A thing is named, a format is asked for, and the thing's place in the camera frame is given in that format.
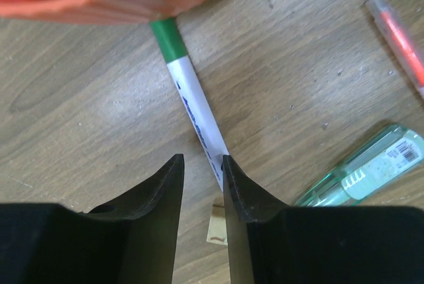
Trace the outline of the small tan eraser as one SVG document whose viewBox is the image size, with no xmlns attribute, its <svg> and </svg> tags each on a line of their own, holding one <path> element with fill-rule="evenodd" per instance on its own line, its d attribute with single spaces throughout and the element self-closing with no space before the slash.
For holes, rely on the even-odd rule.
<svg viewBox="0 0 424 284">
<path fill-rule="evenodd" d="M 227 246 L 227 225 L 225 208 L 214 205 L 212 207 L 209 226 L 207 231 L 207 242 Z"/>
</svg>

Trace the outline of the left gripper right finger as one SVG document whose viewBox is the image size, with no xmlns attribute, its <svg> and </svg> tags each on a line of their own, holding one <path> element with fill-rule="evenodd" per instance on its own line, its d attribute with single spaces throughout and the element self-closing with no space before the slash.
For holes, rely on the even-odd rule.
<svg viewBox="0 0 424 284">
<path fill-rule="evenodd" d="M 422 283 L 423 211 L 294 207 L 223 158 L 232 283 Z"/>
</svg>

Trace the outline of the green cap white marker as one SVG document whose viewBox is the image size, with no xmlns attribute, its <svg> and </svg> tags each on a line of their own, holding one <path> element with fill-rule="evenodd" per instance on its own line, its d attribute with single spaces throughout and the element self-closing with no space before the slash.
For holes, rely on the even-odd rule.
<svg viewBox="0 0 424 284">
<path fill-rule="evenodd" d="M 150 24 L 168 71 L 174 80 L 219 187 L 223 188 L 225 141 L 197 78 L 176 20 L 169 18 Z"/>
</svg>

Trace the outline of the green correction tape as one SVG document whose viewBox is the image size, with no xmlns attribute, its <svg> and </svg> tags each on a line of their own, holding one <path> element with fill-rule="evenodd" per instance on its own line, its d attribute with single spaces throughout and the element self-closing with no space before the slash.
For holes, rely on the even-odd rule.
<svg viewBox="0 0 424 284">
<path fill-rule="evenodd" d="M 357 205 L 423 162 L 423 137 L 391 124 L 336 165 L 295 206 Z"/>
</svg>

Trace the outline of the orange thin pen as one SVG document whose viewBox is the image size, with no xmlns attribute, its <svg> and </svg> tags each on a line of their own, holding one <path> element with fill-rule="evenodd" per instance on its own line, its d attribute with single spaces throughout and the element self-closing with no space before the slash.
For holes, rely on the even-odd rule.
<svg viewBox="0 0 424 284">
<path fill-rule="evenodd" d="M 416 45 L 399 13 L 387 0 L 367 0 L 365 5 L 408 79 L 423 98 L 423 50 Z"/>
</svg>

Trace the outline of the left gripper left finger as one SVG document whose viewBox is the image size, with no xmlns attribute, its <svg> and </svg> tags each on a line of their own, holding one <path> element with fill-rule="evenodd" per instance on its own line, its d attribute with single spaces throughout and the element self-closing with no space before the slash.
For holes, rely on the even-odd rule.
<svg viewBox="0 0 424 284">
<path fill-rule="evenodd" d="M 171 283 L 184 157 L 88 213 L 1 205 L 2 283 Z"/>
</svg>

